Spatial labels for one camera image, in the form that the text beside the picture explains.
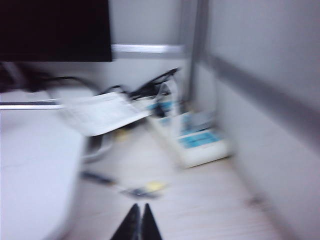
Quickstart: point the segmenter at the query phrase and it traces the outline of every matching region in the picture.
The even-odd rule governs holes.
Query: power strip
[[[181,120],[190,113],[181,115]],[[216,129],[209,128],[198,132],[182,130],[174,137],[171,131],[171,118],[148,116],[150,129],[161,140],[165,149],[170,149],[183,168],[191,168],[209,163],[230,155],[230,144]]]

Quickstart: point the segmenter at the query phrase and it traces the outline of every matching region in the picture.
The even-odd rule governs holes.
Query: computer monitor
[[[0,1],[0,61],[111,60],[108,0]]]

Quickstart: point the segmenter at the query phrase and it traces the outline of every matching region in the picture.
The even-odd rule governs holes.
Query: black cable
[[[125,87],[124,87],[123,85],[113,85],[113,86],[108,87],[106,90],[102,91],[99,95],[107,94],[107,93],[109,93],[112,89],[121,89],[121,90],[122,90],[122,93],[124,93],[124,94],[129,94],[129,92],[128,92],[127,90],[125,90]]]
[[[178,70],[179,70],[179,68],[174,68],[174,69],[171,69],[171,70],[151,79],[150,81],[146,82],[141,87],[139,87],[137,90],[131,92],[129,94],[129,97],[132,100],[135,100],[135,99],[139,99],[139,98],[143,98],[143,97],[157,95],[158,90],[159,90],[159,89],[157,89],[158,85],[168,81],[169,77],[173,76]]]

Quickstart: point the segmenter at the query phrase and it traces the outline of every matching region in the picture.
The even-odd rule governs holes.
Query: yellow object
[[[160,181],[151,181],[145,185],[147,192],[155,192],[162,190],[166,187],[166,184]]]
[[[128,138],[128,131],[120,128],[115,131],[115,139],[119,142],[123,142]]]

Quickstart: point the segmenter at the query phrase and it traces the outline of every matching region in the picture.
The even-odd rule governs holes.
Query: metal frame
[[[63,109],[63,104],[55,102],[1,102],[0,110],[57,110]]]
[[[152,54],[183,54],[184,45],[161,44],[112,44],[112,52],[120,53],[152,53]]]

